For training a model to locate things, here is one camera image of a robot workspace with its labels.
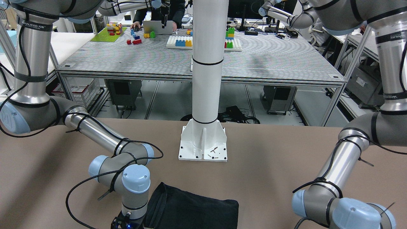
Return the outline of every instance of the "white lego baseplate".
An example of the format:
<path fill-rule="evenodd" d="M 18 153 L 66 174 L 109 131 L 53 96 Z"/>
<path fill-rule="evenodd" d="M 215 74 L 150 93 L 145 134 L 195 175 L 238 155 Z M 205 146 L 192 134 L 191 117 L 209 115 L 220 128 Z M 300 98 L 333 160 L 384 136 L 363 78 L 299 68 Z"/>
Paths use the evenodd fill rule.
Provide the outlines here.
<path fill-rule="evenodd" d="M 182 41 L 184 44 L 190 41 L 191 46 L 176 46 L 177 41 Z M 225 51 L 243 51 L 239 39 L 225 39 L 225 42 L 233 44 L 233 48 L 225 48 Z M 170 36 L 167 41 L 167 48 L 192 49 L 193 44 L 193 37 L 191 36 Z"/>

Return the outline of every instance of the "black shirt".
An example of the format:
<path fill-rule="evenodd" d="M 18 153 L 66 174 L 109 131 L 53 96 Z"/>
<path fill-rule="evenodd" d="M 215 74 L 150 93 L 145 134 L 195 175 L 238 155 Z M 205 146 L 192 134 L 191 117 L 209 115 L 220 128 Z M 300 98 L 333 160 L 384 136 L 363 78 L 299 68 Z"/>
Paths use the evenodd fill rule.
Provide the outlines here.
<path fill-rule="evenodd" d="M 147 15 L 147 11 L 151 11 L 152 21 L 161 21 L 161 10 L 160 8 L 146 8 L 139 9 L 136 11 L 133 22 L 140 22 L 142 24 L 143 20 Z M 177 24 L 177 28 L 182 27 L 182 18 L 185 15 L 185 0 L 171 0 L 170 1 L 170 13 L 168 14 L 168 20 L 171 20 Z"/>

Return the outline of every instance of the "folded black fabric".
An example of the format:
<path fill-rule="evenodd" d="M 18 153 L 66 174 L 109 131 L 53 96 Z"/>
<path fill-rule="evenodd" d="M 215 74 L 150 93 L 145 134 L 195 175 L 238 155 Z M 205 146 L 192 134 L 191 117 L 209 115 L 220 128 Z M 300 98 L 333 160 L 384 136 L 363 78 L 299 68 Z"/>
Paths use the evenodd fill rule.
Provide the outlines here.
<path fill-rule="evenodd" d="M 147 206 L 144 225 L 154 229 L 235 229 L 236 200 L 198 196 L 161 182 Z"/>

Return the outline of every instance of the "black sleeve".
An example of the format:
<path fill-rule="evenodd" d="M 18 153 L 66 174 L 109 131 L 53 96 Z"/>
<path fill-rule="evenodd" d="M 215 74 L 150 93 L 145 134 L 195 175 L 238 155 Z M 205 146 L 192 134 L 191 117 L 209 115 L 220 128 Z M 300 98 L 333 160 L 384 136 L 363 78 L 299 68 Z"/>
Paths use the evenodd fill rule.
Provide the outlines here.
<path fill-rule="evenodd" d="M 141 25 L 143 20 L 146 18 L 146 15 L 147 15 L 147 8 L 138 9 L 136 11 L 136 15 L 134 16 L 133 23 L 140 22 L 140 25 Z"/>
<path fill-rule="evenodd" d="M 177 28 L 182 27 L 182 18 L 185 15 L 185 1 L 173 0 L 170 5 L 170 14 L 172 14 L 172 21 L 177 24 Z"/>

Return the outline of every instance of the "person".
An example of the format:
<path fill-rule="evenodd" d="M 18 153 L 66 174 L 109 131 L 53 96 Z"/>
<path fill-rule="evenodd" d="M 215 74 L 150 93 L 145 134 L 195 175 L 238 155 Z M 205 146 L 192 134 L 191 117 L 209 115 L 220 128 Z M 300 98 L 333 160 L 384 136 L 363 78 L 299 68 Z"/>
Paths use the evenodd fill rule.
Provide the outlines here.
<path fill-rule="evenodd" d="M 134 16 L 133 24 L 130 26 L 131 29 L 135 28 L 137 30 L 141 29 L 142 22 L 147 15 L 147 11 L 151 11 L 152 21 L 161 21 L 161 11 L 160 8 L 145 8 L 136 11 Z M 180 29 L 182 27 L 182 18 L 185 15 L 185 0 L 170 0 L 170 12 L 168 14 L 168 20 L 173 21 L 172 26 L 173 31 Z"/>

